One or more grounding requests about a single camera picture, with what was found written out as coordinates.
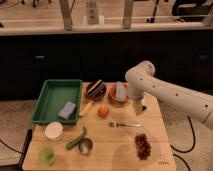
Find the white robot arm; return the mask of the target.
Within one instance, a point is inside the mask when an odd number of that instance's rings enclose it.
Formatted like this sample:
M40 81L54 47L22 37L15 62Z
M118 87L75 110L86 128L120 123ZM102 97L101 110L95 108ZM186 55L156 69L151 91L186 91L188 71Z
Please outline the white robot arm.
M213 131L213 95L162 81L154 74L155 67L150 61L142 61L129 69L125 73L128 96L133 101L139 101L147 92L180 108Z

